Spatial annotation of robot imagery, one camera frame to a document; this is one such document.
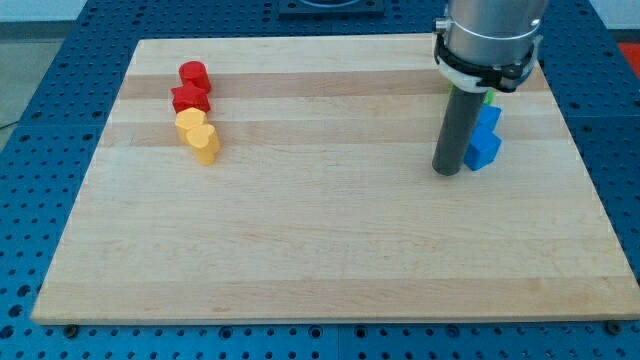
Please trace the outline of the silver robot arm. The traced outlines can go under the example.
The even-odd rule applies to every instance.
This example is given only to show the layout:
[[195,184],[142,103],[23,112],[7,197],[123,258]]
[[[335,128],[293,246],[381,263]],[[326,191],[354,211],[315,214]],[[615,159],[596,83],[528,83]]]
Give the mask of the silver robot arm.
[[547,5],[548,0],[449,0],[433,29],[465,62],[511,65],[531,51]]

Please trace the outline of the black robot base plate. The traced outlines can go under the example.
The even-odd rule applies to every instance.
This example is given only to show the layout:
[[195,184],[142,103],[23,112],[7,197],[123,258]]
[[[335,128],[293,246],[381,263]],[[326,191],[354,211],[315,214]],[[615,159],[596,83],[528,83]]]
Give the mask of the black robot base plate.
[[278,0],[278,17],[383,15],[385,0]]

